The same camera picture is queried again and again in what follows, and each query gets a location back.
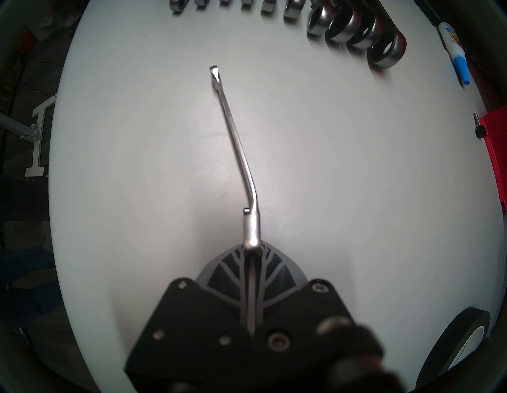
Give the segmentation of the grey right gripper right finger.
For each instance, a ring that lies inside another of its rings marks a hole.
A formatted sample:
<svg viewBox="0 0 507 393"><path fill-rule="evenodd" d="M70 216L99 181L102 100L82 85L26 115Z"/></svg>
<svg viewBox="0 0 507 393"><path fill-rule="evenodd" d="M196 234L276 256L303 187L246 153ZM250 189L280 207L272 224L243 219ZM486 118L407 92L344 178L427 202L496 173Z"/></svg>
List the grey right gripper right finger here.
<svg viewBox="0 0 507 393"><path fill-rule="evenodd" d="M255 392L384 392L383 349L333 285L263 244L254 335Z"/></svg>

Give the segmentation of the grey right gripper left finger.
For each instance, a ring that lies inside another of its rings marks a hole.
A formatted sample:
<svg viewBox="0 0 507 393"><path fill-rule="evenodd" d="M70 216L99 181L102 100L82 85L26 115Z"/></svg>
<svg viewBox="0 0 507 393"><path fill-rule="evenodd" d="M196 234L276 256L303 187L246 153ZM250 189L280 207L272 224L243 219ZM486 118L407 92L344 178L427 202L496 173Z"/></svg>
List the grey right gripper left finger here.
<svg viewBox="0 0 507 393"><path fill-rule="evenodd" d="M249 368L253 340L243 322L243 247L168 286L125 365L137 392L199 392Z"/></svg>

